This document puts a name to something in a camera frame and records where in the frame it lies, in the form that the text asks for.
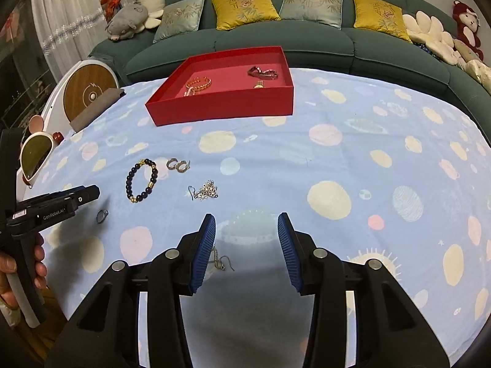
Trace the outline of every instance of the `green sofa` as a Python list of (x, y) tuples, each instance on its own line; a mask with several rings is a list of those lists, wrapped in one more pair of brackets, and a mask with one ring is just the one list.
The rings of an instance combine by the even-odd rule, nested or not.
[[(172, 4), (181, 0), (165, 0)], [(422, 10), (457, 34), (457, 24), (424, 0), (385, 0), (413, 16)], [(283, 0), (272, 0), (279, 12)], [(458, 67), (441, 63), (415, 45), (371, 30), (355, 29), (353, 0), (343, 0), (342, 28), (307, 21), (251, 23), (230, 31), (216, 30), (211, 0), (205, 0), (199, 29), (152, 44), (154, 32), (114, 43), (105, 40), (90, 56), (108, 63), (124, 84), (167, 77), (186, 58), (213, 51), (280, 45), (290, 67), (312, 67), (371, 77), (443, 99), (468, 114), (489, 142), (491, 96)]]

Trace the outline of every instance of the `curtain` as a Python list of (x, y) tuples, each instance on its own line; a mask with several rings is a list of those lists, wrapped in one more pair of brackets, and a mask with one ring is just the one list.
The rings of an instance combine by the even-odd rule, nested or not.
[(48, 66), (60, 81), (107, 38), (100, 0), (31, 0), (34, 25)]

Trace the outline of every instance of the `hand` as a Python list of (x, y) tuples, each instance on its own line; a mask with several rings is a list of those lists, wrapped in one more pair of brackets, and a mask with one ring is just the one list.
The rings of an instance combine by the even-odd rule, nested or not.
[[(41, 263), (44, 259), (44, 249), (42, 245), (44, 243), (44, 239), (40, 234), (36, 234), (36, 246), (34, 247), (34, 257), (36, 258), (36, 274), (37, 277), (34, 280), (34, 285), (38, 289), (44, 289), (46, 287), (46, 266)], [(8, 304), (12, 309), (19, 308), (19, 303), (14, 296), (14, 293), (10, 289), (10, 285), (8, 284), (6, 274), (13, 274), (17, 271), (17, 264), (15, 260), (6, 255), (5, 253), (0, 252), (0, 297)]]

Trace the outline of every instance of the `red box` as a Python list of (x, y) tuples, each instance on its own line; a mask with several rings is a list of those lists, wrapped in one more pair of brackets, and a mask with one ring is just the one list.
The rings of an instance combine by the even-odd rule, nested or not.
[[(252, 66), (274, 69), (276, 80), (247, 74)], [(186, 83), (209, 77), (207, 89), (184, 97)], [(283, 116), (293, 113), (293, 81), (279, 46), (239, 48), (196, 55), (182, 63), (145, 104), (155, 125), (249, 116)]]

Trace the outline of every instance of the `red plush monkey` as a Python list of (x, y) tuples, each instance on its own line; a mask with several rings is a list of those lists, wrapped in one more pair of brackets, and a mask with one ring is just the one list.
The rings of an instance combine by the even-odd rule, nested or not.
[(457, 38), (474, 51), (482, 61), (484, 55), (483, 52), (479, 50), (481, 41), (476, 34), (480, 23), (479, 17), (475, 11), (467, 4), (456, 0), (454, 1), (453, 19), (457, 22)]

